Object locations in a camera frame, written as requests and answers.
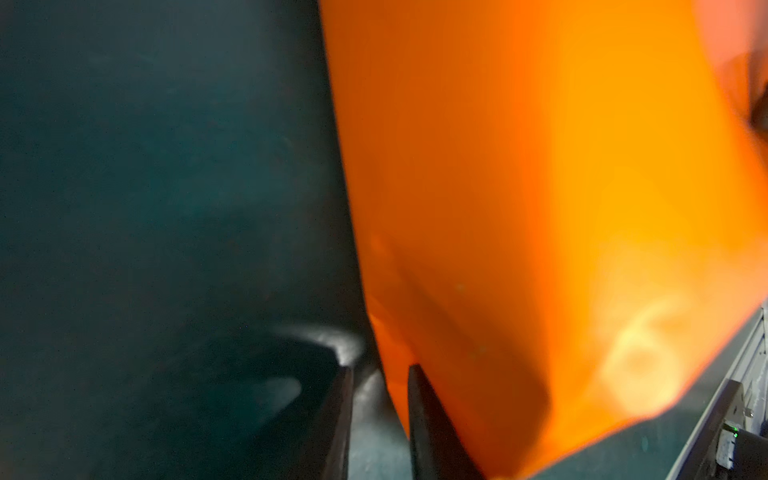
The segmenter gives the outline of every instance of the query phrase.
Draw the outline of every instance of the dark green surface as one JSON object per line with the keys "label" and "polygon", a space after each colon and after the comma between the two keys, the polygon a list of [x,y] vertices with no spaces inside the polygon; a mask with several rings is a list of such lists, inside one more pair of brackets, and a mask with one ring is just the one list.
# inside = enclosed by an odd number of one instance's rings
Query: dark green surface
{"label": "dark green surface", "polygon": [[272,327],[369,334],[316,4],[0,25],[0,477],[274,478],[336,358]]}

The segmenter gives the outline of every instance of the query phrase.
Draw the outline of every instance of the shiny orange surface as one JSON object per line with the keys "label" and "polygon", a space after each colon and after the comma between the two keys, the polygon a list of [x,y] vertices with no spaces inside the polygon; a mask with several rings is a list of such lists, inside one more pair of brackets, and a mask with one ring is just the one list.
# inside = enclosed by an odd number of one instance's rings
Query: shiny orange surface
{"label": "shiny orange surface", "polygon": [[404,425],[413,362],[489,478],[672,405],[768,293],[768,178],[709,7],[320,6]]}

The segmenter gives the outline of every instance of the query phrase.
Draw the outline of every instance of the bright highlight on orange surface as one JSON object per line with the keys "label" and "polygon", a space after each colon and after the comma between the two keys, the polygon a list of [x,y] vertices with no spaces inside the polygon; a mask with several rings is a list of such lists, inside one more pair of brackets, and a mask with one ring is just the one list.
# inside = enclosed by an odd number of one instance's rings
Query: bright highlight on orange surface
{"label": "bright highlight on orange surface", "polygon": [[481,470],[524,478],[673,404],[768,293],[747,51],[714,61],[710,6],[320,5],[403,424],[418,362]]}

